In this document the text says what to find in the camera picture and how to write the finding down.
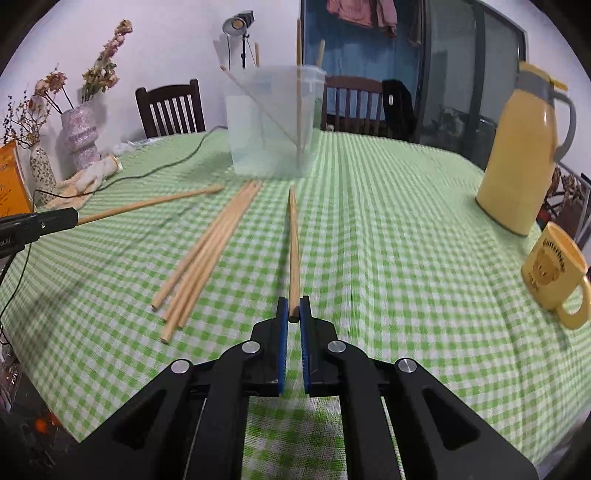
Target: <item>blue curtain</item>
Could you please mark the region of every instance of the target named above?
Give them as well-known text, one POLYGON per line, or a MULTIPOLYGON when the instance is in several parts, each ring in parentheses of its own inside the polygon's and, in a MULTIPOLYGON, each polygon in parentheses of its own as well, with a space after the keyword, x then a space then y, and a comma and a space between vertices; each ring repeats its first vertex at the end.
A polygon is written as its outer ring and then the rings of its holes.
MULTIPOLYGON (((326 48, 322 68, 328 75, 348 75, 374 80, 398 79, 415 101, 420 49, 408 38, 413 27, 415 8, 421 0, 396 0, 398 27, 396 38, 389 38, 375 28, 365 28, 341 20, 328 13, 326 0, 306 0, 304 16, 304 62, 315 64, 320 40, 326 48)), ((362 98, 365 110, 366 96, 362 98)), ((351 98, 351 107, 356 105, 351 98)), ((341 115, 345 114, 345 98, 340 99, 341 115)), ((327 100, 328 113, 335 112, 334 94, 327 100)))

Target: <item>plastic container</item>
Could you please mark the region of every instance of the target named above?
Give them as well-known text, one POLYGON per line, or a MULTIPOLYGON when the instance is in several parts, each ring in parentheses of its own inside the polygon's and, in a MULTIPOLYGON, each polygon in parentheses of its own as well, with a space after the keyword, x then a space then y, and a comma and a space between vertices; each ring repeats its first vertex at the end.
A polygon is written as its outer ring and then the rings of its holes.
POLYGON ((326 72, 299 68, 299 88, 297 66, 230 72, 228 139, 238 175, 294 178, 308 172, 317 155, 326 72))

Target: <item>table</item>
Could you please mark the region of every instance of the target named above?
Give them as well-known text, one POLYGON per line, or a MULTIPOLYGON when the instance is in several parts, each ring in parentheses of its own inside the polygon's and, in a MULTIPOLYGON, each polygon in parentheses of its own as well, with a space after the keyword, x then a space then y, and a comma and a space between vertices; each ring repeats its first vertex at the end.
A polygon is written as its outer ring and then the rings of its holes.
MULTIPOLYGON (((200 134, 122 158, 130 176, 183 158, 200 134)), ((187 327, 170 345, 150 300, 237 191, 225 132, 191 160, 96 194, 82 214, 222 182, 178 200, 35 243, 5 313, 10 340, 58 418, 82 440, 171 361, 217 358, 273 317, 288 294, 289 181, 269 180, 242 219, 187 327)), ((339 337, 374 358, 411 356, 534 463, 591 398, 591 326, 564 330, 527 293, 519 268, 534 245, 474 201, 482 172, 430 147, 341 133, 297 181, 301 293, 339 337)), ((20 253, 0 291, 20 275, 20 253)), ((574 298, 574 304, 580 297, 574 298)), ((303 393, 299 328, 288 333, 280 399, 251 400, 245 478, 342 478, 336 398, 303 393)))

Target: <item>chair backrest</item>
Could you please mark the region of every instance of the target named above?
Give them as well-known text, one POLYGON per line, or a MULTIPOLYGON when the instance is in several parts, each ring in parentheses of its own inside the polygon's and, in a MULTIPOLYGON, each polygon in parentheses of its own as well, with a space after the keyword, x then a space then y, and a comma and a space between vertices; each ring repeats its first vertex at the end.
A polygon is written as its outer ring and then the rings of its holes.
POLYGON ((138 88, 135 99, 147 138, 205 132, 199 82, 195 79, 188 85, 166 85, 149 92, 138 88))
POLYGON ((335 131, 350 132, 365 135, 378 135, 384 130, 385 125, 380 129, 380 119, 382 115, 382 83, 377 80, 364 77, 344 77, 332 76, 326 77, 324 84, 324 100, 322 102, 322 124, 321 129, 326 130, 326 103, 328 94, 336 91, 335 98, 335 131), (340 116, 341 90, 346 91, 345 95, 345 118, 340 116), (351 112, 351 91, 356 91, 356 108, 353 119, 351 112), (362 118, 362 92, 367 92, 367 102, 365 105, 365 118, 362 118))

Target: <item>yellow mug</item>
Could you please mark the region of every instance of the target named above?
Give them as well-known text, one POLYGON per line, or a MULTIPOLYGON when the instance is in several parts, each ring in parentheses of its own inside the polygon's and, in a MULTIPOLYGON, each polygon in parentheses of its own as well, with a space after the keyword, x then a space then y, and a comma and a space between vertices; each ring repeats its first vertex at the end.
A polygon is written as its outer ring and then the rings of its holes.
POLYGON ((535 300, 546 310, 556 310, 562 324, 571 330, 589 320, 591 284, 587 262, 577 244, 555 223, 549 222, 528 255, 521 275, 535 300), (567 312, 563 303, 577 285, 583 291, 583 303, 576 313, 567 312))

